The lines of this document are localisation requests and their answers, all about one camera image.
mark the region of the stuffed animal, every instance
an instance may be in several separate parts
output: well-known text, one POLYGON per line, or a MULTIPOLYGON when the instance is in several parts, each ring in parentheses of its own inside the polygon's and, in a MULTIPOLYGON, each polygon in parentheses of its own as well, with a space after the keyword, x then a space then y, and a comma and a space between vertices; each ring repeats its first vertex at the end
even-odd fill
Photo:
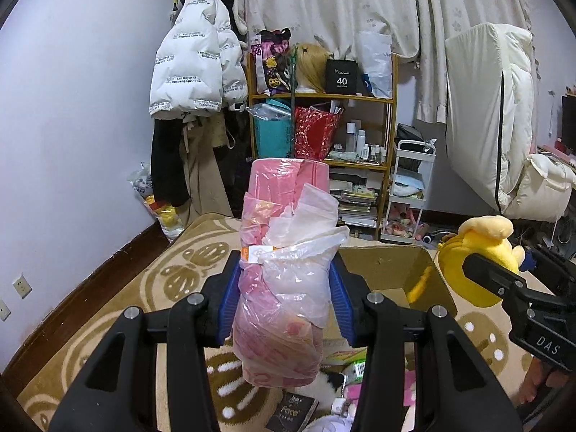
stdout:
POLYGON ((473 217, 460 226, 457 235, 438 245, 438 265, 456 294, 476 307, 492 307, 500 302, 498 296, 466 278, 462 264, 468 255, 479 253, 519 274, 525 254, 521 246, 513 248, 508 241, 513 231, 512 222, 504 216, 473 217))

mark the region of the black book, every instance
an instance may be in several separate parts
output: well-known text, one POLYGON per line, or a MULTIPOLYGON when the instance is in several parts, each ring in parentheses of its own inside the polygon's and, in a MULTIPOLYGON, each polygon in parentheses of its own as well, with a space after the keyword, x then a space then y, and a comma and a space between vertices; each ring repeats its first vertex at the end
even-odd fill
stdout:
POLYGON ((318 401, 307 396, 284 392, 276 412, 266 424, 273 432, 301 432, 316 411, 318 401))

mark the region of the electrical outlet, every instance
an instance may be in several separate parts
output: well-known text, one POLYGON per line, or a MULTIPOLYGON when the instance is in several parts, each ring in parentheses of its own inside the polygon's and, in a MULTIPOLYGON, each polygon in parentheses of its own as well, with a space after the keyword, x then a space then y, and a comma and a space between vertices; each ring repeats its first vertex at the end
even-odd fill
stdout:
POLYGON ((32 292, 32 288, 30 284, 28 284, 28 281, 26 281, 24 278, 24 275, 20 275, 20 277, 16 279, 12 285, 22 299, 24 299, 28 294, 32 292))
POLYGON ((0 320, 6 321, 6 319, 10 316, 12 312, 8 308, 8 305, 4 303, 2 299, 0 299, 0 320))

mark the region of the metal screw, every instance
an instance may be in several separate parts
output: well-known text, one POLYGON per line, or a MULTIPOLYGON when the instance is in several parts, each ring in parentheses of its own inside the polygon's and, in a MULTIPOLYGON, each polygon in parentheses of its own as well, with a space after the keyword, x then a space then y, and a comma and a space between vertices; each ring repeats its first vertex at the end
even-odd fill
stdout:
POLYGON ((130 320, 135 319, 138 315, 140 315, 140 309, 138 307, 128 307, 124 311, 124 316, 130 320))
POLYGON ((434 305, 434 307, 432 307, 432 313, 436 315, 439 319, 442 319, 446 315, 448 315, 448 311, 441 305, 434 305))
POLYGON ((368 302, 372 303, 382 303, 384 302, 384 296, 380 293, 370 293, 366 296, 368 302))
POLYGON ((192 293, 186 297, 186 300, 190 305, 198 305, 199 303, 202 303, 204 296, 201 293, 192 293))

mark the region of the baseboard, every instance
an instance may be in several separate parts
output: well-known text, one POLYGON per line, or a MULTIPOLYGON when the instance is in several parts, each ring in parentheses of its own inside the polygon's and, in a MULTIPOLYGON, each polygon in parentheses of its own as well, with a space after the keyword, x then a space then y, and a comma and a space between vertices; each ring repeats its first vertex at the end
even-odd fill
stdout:
POLYGON ((168 247, 154 223, 103 263, 38 326, 3 373, 14 397, 97 311, 168 247))
POLYGON ((422 222, 435 224, 437 226, 450 226, 459 228, 460 225, 475 216, 466 216, 464 214, 455 214, 453 212, 422 210, 422 222))

